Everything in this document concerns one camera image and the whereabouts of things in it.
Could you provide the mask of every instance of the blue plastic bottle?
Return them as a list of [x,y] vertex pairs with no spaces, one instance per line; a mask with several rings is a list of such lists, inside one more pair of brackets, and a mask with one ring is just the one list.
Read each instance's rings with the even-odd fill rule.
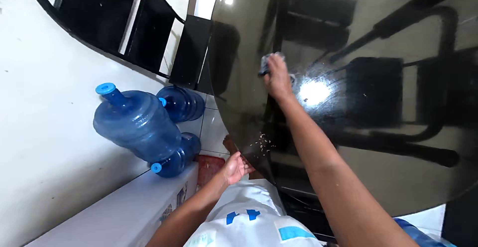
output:
[[412,238],[420,247],[447,247],[447,245],[430,238],[427,234],[421,232],[416,226],[410,224],[409,222],[394,218],[397,224],[407,233],[410,238]]
[[177,86],[167,86],[156,95],[164,98],[169,118],[175,123],[192,121],[204,114],[206,104],[197,93]]
[[164,178],[179,175],[201,151],[199,138],[192,133],[182,133],[181,146],[170,157],[151,164],[151,170]]
[[179,148],[181,133],[155,95],[120,92],[112,83],[99,85],[96,92],[106,99],[95,111],[98,134],[151,163]]

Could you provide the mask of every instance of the person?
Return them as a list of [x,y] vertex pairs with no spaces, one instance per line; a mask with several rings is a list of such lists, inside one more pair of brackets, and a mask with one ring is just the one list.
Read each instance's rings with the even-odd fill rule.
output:
[[[282,109],[310,183],[339,246],[418,247],[368,192],[322,129],[296,100],[284,61],[272,54],[264,83]],[[254,168],[239,152],[202,189],[174,210],[147,247],[321,246],[284,215],[266,179],[240,181]]]

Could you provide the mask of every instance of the hand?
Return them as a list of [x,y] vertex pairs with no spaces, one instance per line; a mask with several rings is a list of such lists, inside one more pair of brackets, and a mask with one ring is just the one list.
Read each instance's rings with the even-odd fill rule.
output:
[[231,136],[229,135],[226,135],[226,137],[224,137],[224,140],[222,141],[222,145],[224,145],[226,150],[229,151],[231,155],[233,155],[234,153],[238,151],[236,145],[231,139]]
[[282,58],[276,54],[272,54],[268,58],[270,74],[264,76],[264,84],[269,94],[275,98],[277,102],[294,97],[291,87],[291,79],[287,72],[287,66]]
[[231,185],[239,182],[242,176],[253,171],[255,169],[249,162],[241,157],[240,152],[236,152],[229,157],[219,173],[222,173],[228,184]]

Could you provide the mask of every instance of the white shirt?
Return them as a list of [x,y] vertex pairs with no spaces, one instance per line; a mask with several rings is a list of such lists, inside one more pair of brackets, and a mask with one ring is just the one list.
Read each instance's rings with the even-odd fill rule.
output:
[[300,222],[284,215],[265,179],[229,186],[185,247],[322,247]]

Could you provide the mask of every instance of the blue print on shirt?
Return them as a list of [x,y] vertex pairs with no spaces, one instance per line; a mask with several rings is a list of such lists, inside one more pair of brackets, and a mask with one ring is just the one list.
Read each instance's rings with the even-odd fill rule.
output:
[[279,234],[281,234],[282,240],[290,238],[315,238],[314,235],[297,226],[279,228]]
[[232,221],[238,215],[239,215],[239,213],[236,214],[236,212],[232,212],[232,213],[229,213],[228,215],[226,215],[226,225],[232,224]]
[[249,215],[249,221],[255,220],[257,215],[260,215],[259,211],[256,210],[246,210]]

